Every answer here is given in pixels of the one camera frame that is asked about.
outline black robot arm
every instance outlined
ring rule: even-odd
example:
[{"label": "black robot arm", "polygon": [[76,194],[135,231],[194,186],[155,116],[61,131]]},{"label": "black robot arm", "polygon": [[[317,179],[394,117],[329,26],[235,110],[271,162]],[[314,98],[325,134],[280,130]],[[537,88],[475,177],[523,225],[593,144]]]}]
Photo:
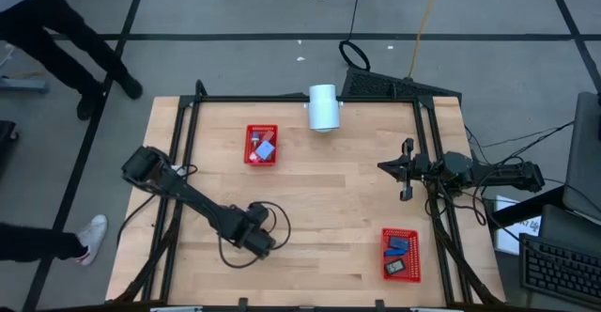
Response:
[{"label": "black robot arm", "polygon": [[218,234],[257,257],[269,255],[275,240],[261,228],[269,211],[261,204],[251,204],[244,211],[235,205],[221,206],[194,189],[176,170],[169,158],[156,148],[138,148],[121,168],[123,178],[135,187],[152,194],[180,200],[208,219]]},{"label": "black robot arm", "polygon": [[541,191],[545,185],[538,165],[531,162],[519,164],[482,164],[458,152],[447,152],[439,162],[430,162],[427,154],[418,153],[411,158],[413,139],[403,143],[403,154],[396,160],[378,163],[378,167],[405,182],[401,200],[412,199],[411,181],[440,181],[449,195],[461,195],[471,187],[508,185],[518,190]]}]

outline shoe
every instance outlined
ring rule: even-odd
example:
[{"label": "shoe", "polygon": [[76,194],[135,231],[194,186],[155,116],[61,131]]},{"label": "shoe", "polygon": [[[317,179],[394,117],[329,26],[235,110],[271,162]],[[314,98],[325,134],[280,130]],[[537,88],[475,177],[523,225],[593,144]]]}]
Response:
[{"label": "shoe", "polygon": [[77,117],[80,120],[90,119],[101,100],[101,93],[89,93],[82,95],[82,99],[79,101],[79,104],[77,104]]},{"label": "shoe", "polygon": [[142,96],[142,85],[135,78],[127,76],[125,80],[119,81],[119,84],[132,100],[137,100]]},{"label": "shoe", "polygon": [[87,247],[85,255],[75,259],[76,262],[83,266],[87,266],[94,261],[94,258],[98,254],[108,222],[106,216],[99,214],[92,219],[92,221],[85,227],[85,229],[77,235],[79,242]]}]

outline red basket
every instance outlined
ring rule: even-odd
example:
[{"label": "red basket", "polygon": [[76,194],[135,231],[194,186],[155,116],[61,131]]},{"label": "red basket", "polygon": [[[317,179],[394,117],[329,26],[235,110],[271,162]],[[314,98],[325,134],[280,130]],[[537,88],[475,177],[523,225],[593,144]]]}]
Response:
[{"label": "red basket", "polygon": [[[409,251],[403,256],[384,257],[384,251],[391,250],[388,243],[391,237],[403,238],[409,242]],[[410,283],[422,282],[422,271],[420,266],[420,243],[417,238],[417,231],[404,230],[399,228],[382,228],[382,276],[384,280],[393,280]],[[395,260],[402,259],[405,264],[405,270],[388,275],[384,266]]]},{"label": "red basket", "polygon": [[[263,134],[266,132],[273,132],[273,137],[269,140],[269,142],[275,147],[275,150],[271,154],[270,158],[267,161],[251,161],[251,153],[256,149],[253,147],[253,142],[251,142],[251,138],[253,138],[253,133],[259,133],[259,143],[257,147],[261,144],[263,139]],[[278,126],[277,125],[249,125],[246,127],[246,140],[244,146],[244,162],[250,166],[272,166],[275,165],[278,156]]]}]

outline wooden tabletop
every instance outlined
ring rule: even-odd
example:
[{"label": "wooden tabletop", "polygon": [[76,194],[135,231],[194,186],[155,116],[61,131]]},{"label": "wooden tabletop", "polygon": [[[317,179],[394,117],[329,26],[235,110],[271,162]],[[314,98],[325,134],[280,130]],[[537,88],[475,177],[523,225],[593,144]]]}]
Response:
[{"label": "wooden tabletop", "polygon": [[[178,98],[155,99],[145,146],[169,150],[177,102]],[[457,99],[435,98],[435,104],[443,149],[470,155]],[[425,111],[423,116],[429,137]],[[184,123],[180,158],[188,120]],[[242,162],[248,124],[278,125],[277,165],[250,167]],[[203,102],[192,157],[198,173],[190,176],[189,183],[218,203],[243,209],[257,200],[280,204],[292,222],[292,237],[284,248],[250,268],[230,269],[220,260],[216,234],[207,219],[186,208],[169,303],[236,305],[246,297],[250,305],[370,306],[376,299],[387,306],[444,305],[432,222],[424,212],[425,189],[414,183],[413,199],[400,202],[402,184],[376,167],[378,162],[398,158],[408,137],[417,142],[410,104],[346,103],[341,128],[323,134],[308,129],[302,103]],[[434,151],[431,139],[428,146]],[[146,198],[134,189],[128,214]],[[457,200],[458,204],[471,202],[466,197]],[[158,200],[123,232],[107,299],[122,292],[146,261],[157,209]],[[456,213],[466,260],[493,294],[504,300],[488,227],[479,226],[472,211]],[[420,284],[382,279],[383,227],[418,231]],[[282,241],[285,234],[280,219],[272,236]],[[253,258],[227,243],[224,253],[233,263]],[[450,257],[449,265],[455,299],[461,301]],[[161,264],[153,297],[158,297],[162,270]]]}]

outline white cylinder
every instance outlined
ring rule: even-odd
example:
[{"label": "white cylinder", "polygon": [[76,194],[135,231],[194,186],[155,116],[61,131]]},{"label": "white cylinder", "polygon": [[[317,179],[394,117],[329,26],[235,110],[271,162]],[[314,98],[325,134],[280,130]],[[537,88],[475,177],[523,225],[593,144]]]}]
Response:
[{"label": "white cylinder", "polygon": [[309,128],[319,133],[340,128],[336,86],[309,87]]}]

